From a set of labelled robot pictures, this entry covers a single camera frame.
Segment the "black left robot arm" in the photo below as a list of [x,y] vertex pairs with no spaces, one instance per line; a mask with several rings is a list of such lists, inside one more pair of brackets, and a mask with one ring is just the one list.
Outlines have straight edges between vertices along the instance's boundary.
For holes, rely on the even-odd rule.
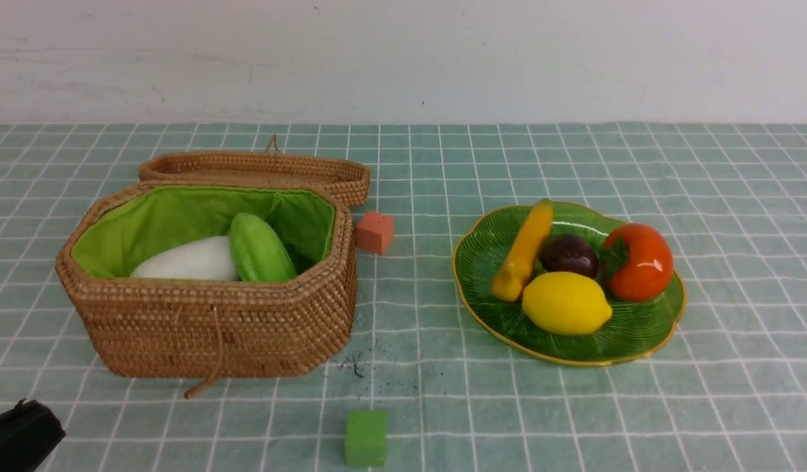
[[22,399],[0,414],[0,471],[35,471],[66,436],[52,409]]

